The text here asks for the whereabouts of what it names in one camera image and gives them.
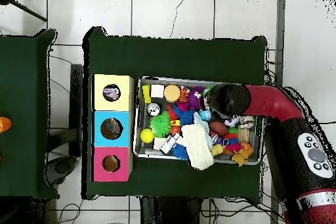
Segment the tennis ball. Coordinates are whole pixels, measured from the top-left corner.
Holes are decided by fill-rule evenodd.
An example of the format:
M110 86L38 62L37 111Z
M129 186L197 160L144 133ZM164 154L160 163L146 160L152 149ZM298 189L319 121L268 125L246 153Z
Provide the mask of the tennis ball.
M143 129L140 138L143 143L151 143L154 139L154 133L151 129Z

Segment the orange object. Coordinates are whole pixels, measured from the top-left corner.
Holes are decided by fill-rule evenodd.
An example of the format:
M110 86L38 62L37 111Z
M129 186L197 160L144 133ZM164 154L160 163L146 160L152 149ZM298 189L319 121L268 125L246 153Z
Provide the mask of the orange object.
M231 155L231 154L233 154L233 152L231 152L230 150L224 149L223 150L223 154L229 154L229 155Z
M246 149L249 156L252 155L252 146L249 143L246 142L240 143L240 147Z
M10 119L5 117L0 117L0 133L9 130L12 126L12 122Z

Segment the green table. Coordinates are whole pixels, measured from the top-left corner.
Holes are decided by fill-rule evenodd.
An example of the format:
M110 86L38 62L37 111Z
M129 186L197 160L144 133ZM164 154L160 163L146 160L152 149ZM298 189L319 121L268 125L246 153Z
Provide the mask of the green table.
M0 36L0 196L57 198L45 179L47 159L47 55L54 30L35 37Z
M266 39L252 41L215 39L151 39L109 37L104 29L91 28L84 37L83 86L87 110L83 109L82 197L106 196L244 196L259 201L260 165L214 164L198 171L187 162L134 157L133 171L125 183L95 183L90 180L91 76L129 75L196 79L230 83L264 83Z

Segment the table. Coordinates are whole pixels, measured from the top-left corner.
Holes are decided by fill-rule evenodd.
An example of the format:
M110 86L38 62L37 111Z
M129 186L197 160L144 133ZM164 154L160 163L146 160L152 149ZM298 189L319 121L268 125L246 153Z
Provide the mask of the table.
M259 202L260 165L214 164L198 171L186 162L134 157L133 171L124 183L90 179L91 76L128 75L197 79L230 83L264 83L266 39L152 39L110 37L101 27L83 39L83 171L82 197L106 196L241 196Z

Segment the white block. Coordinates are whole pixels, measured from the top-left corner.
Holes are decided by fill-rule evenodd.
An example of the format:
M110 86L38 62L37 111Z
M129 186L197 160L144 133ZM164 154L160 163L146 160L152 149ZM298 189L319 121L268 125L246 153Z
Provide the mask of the white block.
M159 150L163 146L163 144L165 144L165 138L154 137L154 145L153 145L154 150Z
M163 91L165 90L164 85L151 85L150 86L150 97L163 98Z

